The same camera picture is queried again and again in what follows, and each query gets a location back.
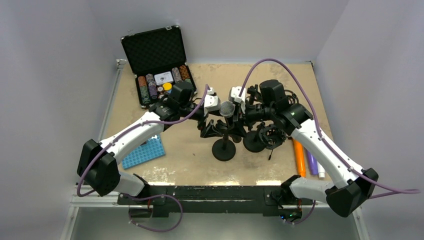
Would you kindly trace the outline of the black silver-head microphone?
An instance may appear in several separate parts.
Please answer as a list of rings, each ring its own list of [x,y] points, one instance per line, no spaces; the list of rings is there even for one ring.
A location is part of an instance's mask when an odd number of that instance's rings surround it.
[[[233,116],[236,106],[231,101],[224,101],[220,104],[219,114],[225,118],[227,130],[230,131],[234,128]]]

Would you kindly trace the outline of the black shock mount round stand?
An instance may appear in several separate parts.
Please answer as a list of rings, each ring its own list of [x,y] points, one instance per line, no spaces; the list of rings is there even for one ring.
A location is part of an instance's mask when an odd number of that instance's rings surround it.
[[[272,127],[276,126],[274,124],[266,125],[265,122],[261,122],[256,127],[256,130],[250,130],[246,137],[243,138],[243,146],[252,153],[259,153],[264,149],[271,150],[271,145],[269,144],[271,136],[268,131],[271,130]]]

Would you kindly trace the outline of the orange microphone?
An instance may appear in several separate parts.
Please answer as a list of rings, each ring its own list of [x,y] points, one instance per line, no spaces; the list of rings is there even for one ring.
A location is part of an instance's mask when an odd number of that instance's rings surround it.
[[[294,147],[294,156],[296,161],[296,167],[297,167],[297,173],[301,177],[306,176],[306,164],[305,164],[305,155],[304,155],[304,149],[300,142],[292,139],[293,141],[293,147]]]

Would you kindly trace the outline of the purple microphone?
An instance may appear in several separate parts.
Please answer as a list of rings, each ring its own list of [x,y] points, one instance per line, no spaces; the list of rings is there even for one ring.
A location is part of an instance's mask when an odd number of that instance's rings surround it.
[[[315,157],[306,150],[306,157],[308,161],[308,167],[311,175],[317,176],[319,174],[318,162]]]

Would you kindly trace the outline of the black clip round base stand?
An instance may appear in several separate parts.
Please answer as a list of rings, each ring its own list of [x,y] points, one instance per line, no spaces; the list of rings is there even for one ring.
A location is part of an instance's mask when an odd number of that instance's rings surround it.
[[[263,103],[262,94],[259,91],[259,85],[251,85],[247,88],[247,94],[248,97],[246,98],[246,101],[248,102],[248,105],[252,106],[255,102]]]

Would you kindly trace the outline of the black tripod shock mount stand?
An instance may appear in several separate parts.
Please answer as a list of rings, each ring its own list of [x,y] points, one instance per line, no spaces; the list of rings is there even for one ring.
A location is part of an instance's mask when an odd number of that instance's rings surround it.
[[[286,89],[285,92],[289,93],[287,97],[288,97],[288,102],[290,105],[299,103],[299,98],[292,90]],[[268,133],[271,136],[271,140],[268,142],[270,144],[270,154],[268,156],[268,160],[270,161],[272,158],[274,149],[281,146],[285,142],[287,137],[282,130],[277,129],[275,126],[272,127],[271,130],[268,131]]]

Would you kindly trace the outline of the white microphone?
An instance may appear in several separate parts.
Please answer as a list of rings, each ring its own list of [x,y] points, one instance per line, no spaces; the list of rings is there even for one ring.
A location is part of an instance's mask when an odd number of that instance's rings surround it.
[[[317,162],[317,172],[318,172],[317,175],[320,179],[324,179],[326,177],[326,171],[319,162]]]

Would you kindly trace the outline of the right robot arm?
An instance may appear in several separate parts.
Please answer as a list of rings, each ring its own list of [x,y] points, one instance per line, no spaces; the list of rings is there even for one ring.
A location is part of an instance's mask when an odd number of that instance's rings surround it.
[[[368,200],[379,178],[372,169],[363,169],[349,159],[316,124],[313,114],[295,97],[286,95],[276,79],[245,90],[233,87],[229,100],[241,107],[241,118],[251,127],[259,121],[272,121],[274,127],[298,141],[324,167],[331,182],[294,175],[281,184],[280,196],[288,204],[298,199],[327,203],[340,217],[348,217]]]

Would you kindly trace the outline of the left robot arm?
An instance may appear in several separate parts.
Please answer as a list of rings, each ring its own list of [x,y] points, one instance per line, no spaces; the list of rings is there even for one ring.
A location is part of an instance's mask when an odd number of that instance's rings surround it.
[[[150,138],[187,120],[201,121],[218,103],[214,88],[208,84],[199,103],[192,102],[193,88],[188,82],[175,84],[171,92],[150,106],[142,117],[115,135],[99,142],[90,139],[82,148],[77,174],[78,197],[97,193],[101,197],[119,192],[138,205],[149,199],[149,184],[137,174],[121,172],[119,164]]]

